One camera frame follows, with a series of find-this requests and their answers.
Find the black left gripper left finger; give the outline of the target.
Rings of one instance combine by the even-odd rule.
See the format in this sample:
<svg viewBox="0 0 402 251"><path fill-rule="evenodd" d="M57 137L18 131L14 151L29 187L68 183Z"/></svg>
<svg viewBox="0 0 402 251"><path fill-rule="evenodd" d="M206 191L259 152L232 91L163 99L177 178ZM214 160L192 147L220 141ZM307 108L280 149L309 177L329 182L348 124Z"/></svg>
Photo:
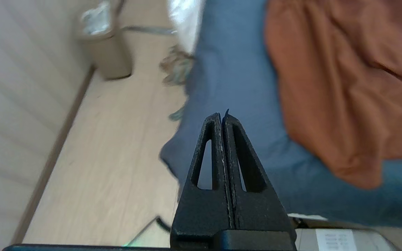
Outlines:
<svg viewBox="0 0 402 251"><path fill-rule="evenodd" d="M207 142L211 142L211 189L198 187ZM233 226L219 113L204 122L170 232L174 250L219 250L217 237Z"/></svg>

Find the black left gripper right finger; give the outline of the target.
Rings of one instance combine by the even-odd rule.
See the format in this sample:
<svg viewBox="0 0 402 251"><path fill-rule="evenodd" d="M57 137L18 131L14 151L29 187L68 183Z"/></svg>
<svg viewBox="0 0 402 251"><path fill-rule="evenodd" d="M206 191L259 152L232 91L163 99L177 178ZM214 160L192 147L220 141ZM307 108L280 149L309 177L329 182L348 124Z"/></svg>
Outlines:
<svg viewBox="0 0 402 251"><path fill-rule="evenodd" d="M229 113L222 136L230 197L230 229L222 232L222 244L295 244L287 213L243 126Z"/></svg>

